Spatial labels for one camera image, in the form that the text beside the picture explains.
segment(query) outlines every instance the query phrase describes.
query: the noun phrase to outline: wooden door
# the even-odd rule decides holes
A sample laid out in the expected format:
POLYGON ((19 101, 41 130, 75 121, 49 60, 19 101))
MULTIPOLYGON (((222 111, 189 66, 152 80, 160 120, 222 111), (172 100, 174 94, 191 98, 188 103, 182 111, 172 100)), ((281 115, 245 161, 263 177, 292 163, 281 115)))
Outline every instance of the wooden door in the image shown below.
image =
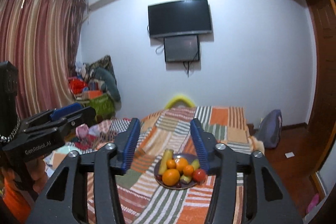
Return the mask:
POLYGON ((317 51, 317 80, 309 131, 327 145, 336 120, 336 16, 330 0, 308 0, 317 51))

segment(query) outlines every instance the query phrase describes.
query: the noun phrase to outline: white card on floor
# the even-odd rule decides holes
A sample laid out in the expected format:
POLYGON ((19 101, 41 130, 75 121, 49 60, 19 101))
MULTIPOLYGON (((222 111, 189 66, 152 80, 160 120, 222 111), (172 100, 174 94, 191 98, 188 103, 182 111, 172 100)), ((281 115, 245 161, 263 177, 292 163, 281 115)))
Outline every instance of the white card on floor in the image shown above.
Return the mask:
POLYGON ((293 152, 288 152, 288 153, 285 153, 285 156, 286 158, 291 158, 291 157, 294 157, 294 153, 293 152))

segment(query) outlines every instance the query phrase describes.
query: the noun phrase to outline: yellow arch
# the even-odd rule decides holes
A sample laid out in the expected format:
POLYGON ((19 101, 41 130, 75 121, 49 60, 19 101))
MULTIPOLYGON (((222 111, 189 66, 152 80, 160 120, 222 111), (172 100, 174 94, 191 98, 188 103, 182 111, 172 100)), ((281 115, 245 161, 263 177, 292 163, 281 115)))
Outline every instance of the yellow arch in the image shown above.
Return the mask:
POLYGON ((165 109, 169 109, 172 108, 176 103, 178 102, 183 102, 187 107, 195 107, 195 103, 189 99, 188 97, 179 94, 173 97, 173 99, 171 99, 168 104, 166 105, 165 109))

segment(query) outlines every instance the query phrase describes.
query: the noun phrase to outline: striped blanket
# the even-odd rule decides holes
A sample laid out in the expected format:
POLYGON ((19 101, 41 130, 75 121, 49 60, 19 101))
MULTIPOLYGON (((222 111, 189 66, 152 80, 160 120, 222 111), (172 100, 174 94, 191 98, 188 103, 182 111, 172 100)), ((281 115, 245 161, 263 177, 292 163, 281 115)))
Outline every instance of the striped blanket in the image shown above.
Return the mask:
MULTIPOLYGON (((172 108, 153 113, 142 120, 134 160, 125 176, 117 177, 118 193, 126 223, 203 224, 211 200, 215 176, 202 185, 186 190, 169 190, 160 186, 153 175, 154 166, 166 148, 175 153, 195 153, 189 122, 198 118, 205 131, 235 151, 250 154, 249 132, 243 108, 195 107, 172 108)), ((102 141, 113 141, 125 131, 128 119, 103 121, 99 127, 102 141)), ((243 174, 237 173, 234 224, 241 222, 243 174)), ((88 175, 88 216, 95 223, 93 175, 88 175)))

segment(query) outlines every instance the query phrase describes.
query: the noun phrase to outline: metal chain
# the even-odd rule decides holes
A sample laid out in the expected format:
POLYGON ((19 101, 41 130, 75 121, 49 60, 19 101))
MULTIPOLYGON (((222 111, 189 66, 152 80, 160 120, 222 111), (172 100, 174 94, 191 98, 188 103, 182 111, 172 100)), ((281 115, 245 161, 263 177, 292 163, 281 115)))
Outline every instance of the metal chain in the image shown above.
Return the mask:
POLYGON ((9 143, 15 137, 15 135, 16 135, 18 129, 19 129, 19 126, 20 126, 20 119, 19 119, 19 116, 17 116, 16 126, 14 127, 11 134, 8 137, 2 136, 0 134, 0 143, 9 143))

